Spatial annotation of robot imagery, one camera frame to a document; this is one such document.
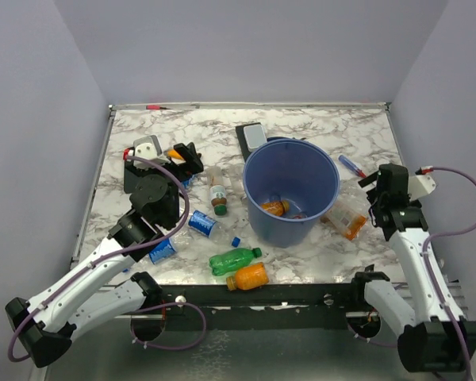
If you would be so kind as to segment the red cap clear bottle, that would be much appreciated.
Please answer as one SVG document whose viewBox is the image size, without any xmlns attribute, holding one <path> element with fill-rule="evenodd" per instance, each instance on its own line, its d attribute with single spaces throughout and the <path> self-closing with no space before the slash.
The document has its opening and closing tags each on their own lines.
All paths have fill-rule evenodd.
<svg viewBox="0 0 476 381">
<path fill-rule="evenodd" d="M 292 217 L 290 217 L 290 219 L 304 219 L 304 218 L 307 218 L 307 215 L 304 213 L 295 214 Z"/>
</svg>

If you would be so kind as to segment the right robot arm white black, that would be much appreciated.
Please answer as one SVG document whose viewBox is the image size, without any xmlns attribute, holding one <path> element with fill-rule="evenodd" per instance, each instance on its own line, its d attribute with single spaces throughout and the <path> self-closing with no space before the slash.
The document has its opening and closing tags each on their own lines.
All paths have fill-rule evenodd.
<svg viewBox="0 0 476 381">
<path fill-rule="evenodd" d="M 406 371 L 462 372 L 471 378 L 476 351 L 476 321 L 466 318 L 452 296 L 432 249 L 420 198 L 436 183 L 432 166 L 410 175 L 406 167 L 382 164 L 359 181 L 367 189 L 369 214 L 394 250 L 409 286 L 406 302 L 379 271 L 358 272 L 348 300 L 357 310 L 372 307 L 397 337 L 397 352 Z"/>
</svg>

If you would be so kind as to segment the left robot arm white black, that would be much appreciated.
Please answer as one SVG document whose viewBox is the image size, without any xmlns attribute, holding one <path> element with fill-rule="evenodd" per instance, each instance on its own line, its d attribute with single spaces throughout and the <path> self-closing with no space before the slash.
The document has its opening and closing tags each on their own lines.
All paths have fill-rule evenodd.
<svg viewBox="0 0 476 381">
<path fill-rule="evenodd" d="M 11 362 L 31 359 L 44 368 L 102 323 L 121 314 L 147 314 L 161 307 L 162 289 L 146 272 L 137 272 L 111 291 L 101 289 L 186 224 L 190 200 L 183 184 L 204 166 L 194 144 L 180 143 L 174 149 L 183 163 L 149 159 L 138 147 L 126 149 L 126 167 L 141 163 L 147 168 L 129 196 L 129 211 L 59 281 L 29 299 L 13 298 L 6 304 L 13 330 L 7 349 Z"/>
</svg>

